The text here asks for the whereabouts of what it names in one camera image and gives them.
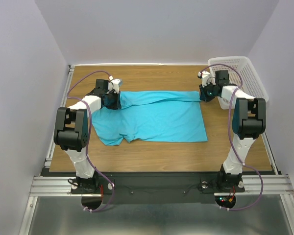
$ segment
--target wooden table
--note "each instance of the wooden table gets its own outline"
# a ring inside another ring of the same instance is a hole
[[[123,80],[121,91],[198,91],[197,78],[201,66],[77,66],[71,85],[96,70],[106,70]],[[107,79],[104,73],[94,74],[73,89],[71,95],[83,98],[95,87],[97,78]],[[68,100],[70,106],[76,100]],[[172,143],[123,140],[119,146],[105,146],[93,131],[89,154],[92,162],[104,172],[164,172],[219,171],[226,159],[230,143],[227,137],[228,110],[220,108],[217,99],[201,102],[201,111],[208,142]],[[262,138],[251,147],[246,164],[258,170],[272,170]],[[51,172],[74,172],[67,154],[55,147]]]

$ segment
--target turquoise cloth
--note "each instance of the turquoise cloth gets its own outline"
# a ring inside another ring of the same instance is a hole
[[[121,92],[122,108],[93,112],[92,123],[105,145],[123,139],[159,142],[207,141],[198,92]]]

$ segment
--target gray wall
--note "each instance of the gray wall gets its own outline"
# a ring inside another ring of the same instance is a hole
[[[65,59],[207,63],[248,55],[278,0],[36,0]]]
[[[294,0],[280,0],[249,53],[269,95],[267,135],[294,186]]]
[[[19,232],[66,75],[35,2],[0,1],[0,235]]]

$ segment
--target metal frame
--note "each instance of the metal frame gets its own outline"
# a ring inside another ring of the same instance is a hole
[[[68,92],[75,65],[70,65],[67,83],[64,89],[61,106],[66,103],[66,93]],[[291,180],[287,175],[279,175],[279,171],[276,167],[273,154],[268,142],[266,133],[262,134],[264,145],[267,151],[267,155],[275,175],[263,175],[264,179],[264,192],[263,194],[280,194],[281,200],[292,230],[294,234],[294,190],[291,184]],[[46,156],[45,167],[49,168],[53,157],[55,144],[53,142],[53,136],[50,140],[48,153]],[[80,196],[71,194],[71,185],[67,182],[68,177],[34,177],[32,187],[29,193],[29,199],[24,213],[20,235],[27,235],[30,230],[30,225],[33,220],[37,199],[40,196]],[[243,176],[243,182],[245,185],[244,193],[237,193],[237,195],[256,195],[260,191],[260,180],[258,176],[249,175]],[[227,195],[224,193],[215,193],[215,196]],[[100,197],[100,194],[88,194],[83,196]]]

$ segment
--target table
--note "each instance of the table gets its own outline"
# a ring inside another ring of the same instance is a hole
[[[123,80],[121,91],[199,91],[197,78],[203,66],[76,66],[71,85],[96,70],[106,70]],[[83,98],[95,87],[94,74],[73,89],[72,96]],[[66,106],[76,103],[68,100]],[[219,171],[226,159],[230,143],[227,136],[228,110],[222,110],[217,99],[201,102],[208,142],[172,143],[123,140],[119,146],[105,146],[93,131],[89,145],[92,162],[103,172],[185,172]],[[255,141],[246,164],[258,170],[272,170],[262,138]],[[56,145],[50,172],[74,172],[67,154]]]

